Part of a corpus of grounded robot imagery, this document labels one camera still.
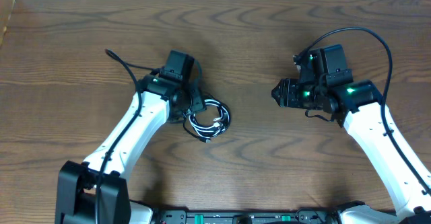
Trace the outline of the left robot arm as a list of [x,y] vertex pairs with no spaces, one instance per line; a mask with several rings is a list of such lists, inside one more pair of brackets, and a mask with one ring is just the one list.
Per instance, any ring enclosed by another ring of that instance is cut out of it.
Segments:
[[151,223],[151,207],[129,198],[127,184],[156,131],[169,121],[203,109],[199,62],[171,50],[166,64],[134,79],[129,109],[106,140],[81,163],[67,161],[59,172],[55,223]]

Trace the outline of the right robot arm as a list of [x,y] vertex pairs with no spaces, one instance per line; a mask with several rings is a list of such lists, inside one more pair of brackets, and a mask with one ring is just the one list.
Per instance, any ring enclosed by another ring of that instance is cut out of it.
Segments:
[[295,57],[300,76],[281,79],[271,92],[281,107],[322,110],[344,128],[370,160],[395,213],[350,202],[326,223],[429,223],[430,172],[397,128],[383,96],[370,80],[354,81],[342,45],[308,50]]

